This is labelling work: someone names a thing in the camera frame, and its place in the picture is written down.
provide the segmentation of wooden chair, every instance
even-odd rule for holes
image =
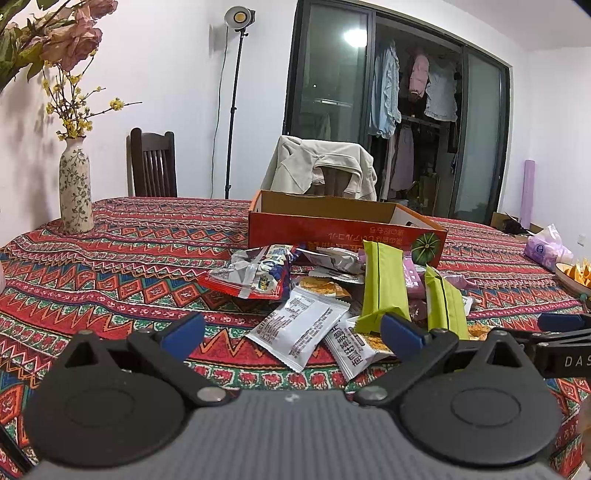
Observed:
[[[174,133],[145,134],[134,128],[130,135],[131,167],[138,197],[176,197]]]

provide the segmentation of watermelon illustration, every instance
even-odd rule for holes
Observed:
[[[437,255],[440,244],[441,240],[436,234],[432,232],[422,234],[413,242],[411,247],[413,262],[419,265],[427,265]]]

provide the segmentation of table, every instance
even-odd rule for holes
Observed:
[[[53,359],[80,329],[121,339],[135,329],[163,329],[187,312],[207,320],[205,339],[187,364],[227,388],[344,388],[353,392],[393,366],[371,366],[346,385],[324,346],[295,373],[244,336],[272,309],[200,287],[204,268],[222,267],[247,245],[248,202],[118,198],[94,204],[95,229],[77,236],[55,220],[0,250],[7,288],[0,295],[0,423],[30,456],[22,409]],[[438,220],[449,230],[441,270],[481,286],[471,322],[536,329],[542,312],[579,312],[554,276],[524,258],[523,245],[487,226]],[[552,466],[563,475],[581,462],[575,432],[585,380],[549,380],[564,413]],[[19,472],[0,452],[0,478]]]

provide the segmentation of orange cardboard box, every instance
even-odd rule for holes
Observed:
[[[306,244],[356,251],[363,240],[413,253],[415,263],[436,267],[447,230],[396,203],[316,197],[260,190],[248,213],[248,246]]]

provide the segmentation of sliding glass door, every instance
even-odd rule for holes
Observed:
[[[285,131],[300,138],[363,144],[374,13],[327,1],[306,0],[302,7]]]
[[[451,216],[488,225],[501,191],[508,133],[507,68],[469,47],[463,55],[462,134]]]

